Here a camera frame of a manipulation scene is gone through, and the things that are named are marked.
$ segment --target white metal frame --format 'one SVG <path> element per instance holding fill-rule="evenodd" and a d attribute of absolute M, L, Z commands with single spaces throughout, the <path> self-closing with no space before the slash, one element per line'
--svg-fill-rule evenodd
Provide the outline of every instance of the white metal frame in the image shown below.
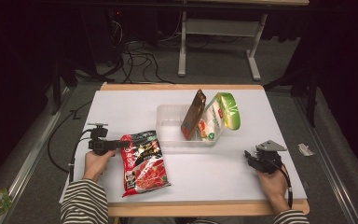
<path fill-rule="evenodd" d="M 267 15 L 263 14 L 260 21 L 219 21 L 219 20 L 198 20 L 187 19 L 187 13 L 182 12 L 182 41 L 179 54 L 178 76 L 186 75 L 186 35 L 231 35 L 250 36 L 254 38 L 252 49 L 246 49 L 246 58 L 251 68 L 255 81 L 261 79 L 255 62 L 255 51 L 257 50 L 260 37 L 263 34 Z"/>

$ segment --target white table surface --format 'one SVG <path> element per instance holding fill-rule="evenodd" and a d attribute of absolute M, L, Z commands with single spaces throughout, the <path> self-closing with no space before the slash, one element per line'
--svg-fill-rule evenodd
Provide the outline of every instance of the white table surface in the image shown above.
<path fill-rule="evenodd" d="M 218 90 L 203 90 L 207 102 Z M 145 194 L 122 197 L 123 163 L 117 154 L 100 178 L 109 203 L 237 203 L 265 201 L 255 170 L 244 157 L 244 150 L 273 140 L 286 147 L 264 90 L 226 90 L 233 94 L 241 113 L 241 127 L 225 130 L 211 148 L 162 148 L 169 182 L 172 184 Z M 124 134 L 156 130 L 158 105 L 190 104 L 194 90 L 172 91 L 97 91 L 84 130 L 89 122 L 108 123 L 107 140 Z M 88 140 L 76 152 L 74 180 L 83 175 Z M 289 172 L 294 199 L 307 199 L 296 167 L 288 151 L 279 152 Z"/>

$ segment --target person's left hand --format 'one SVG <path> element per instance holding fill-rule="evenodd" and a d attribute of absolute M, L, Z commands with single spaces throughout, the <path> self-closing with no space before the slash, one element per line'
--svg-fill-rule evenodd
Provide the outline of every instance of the person's left hand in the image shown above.
<path fill-rule="evenodd" d="M 108 150 L 102 156 L 98 156 L 94 151 L 88 152 L 86 154 L 86 167 L 84 169 L 83 179 L 90 179 L 97 183 L 109 159 L 115 154 L 115 150 Z"/>

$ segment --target paper scrap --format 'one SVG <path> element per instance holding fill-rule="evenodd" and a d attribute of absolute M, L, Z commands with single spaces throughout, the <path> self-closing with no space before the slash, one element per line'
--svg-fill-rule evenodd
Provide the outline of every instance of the paper scrap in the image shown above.
<path fill-rule="evenodd" d="M 311 151 L 308 146 L 304 145 L 304 144 L 299 144 L 298 145 L 298 149 L 300 150 L 300 152 L 304 155 L 304 156 L 312 156 L 315 155 L 315 153 L 313 151 Z"/>

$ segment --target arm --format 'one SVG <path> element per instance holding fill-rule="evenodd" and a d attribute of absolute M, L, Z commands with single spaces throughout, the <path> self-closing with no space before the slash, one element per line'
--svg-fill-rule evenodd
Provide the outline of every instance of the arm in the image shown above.
<path fill-rule="evenodd" d="M 83 178 L 72 182 L 66 189 L 61 208 L 62 223 L 107 223 L 107 200 L 102 186 L 97 182 L 115 150 L 103 156 L 93 151 L 86 154 Z"/>
<path fill-rule="evenodd" d="M 274 218 L 275 224 L 285 223 L 287 220 L 291 220 L 291 223 L 309 223 L 305 215 L 301 211 L 291 209 L 284 198 L 284 194 L 287 190 L 287 182 L 280 171 L 276 171 L 272 175 L 257 170 L 255 171 L 260 180 L 261 187 L 277 215 Z"/>

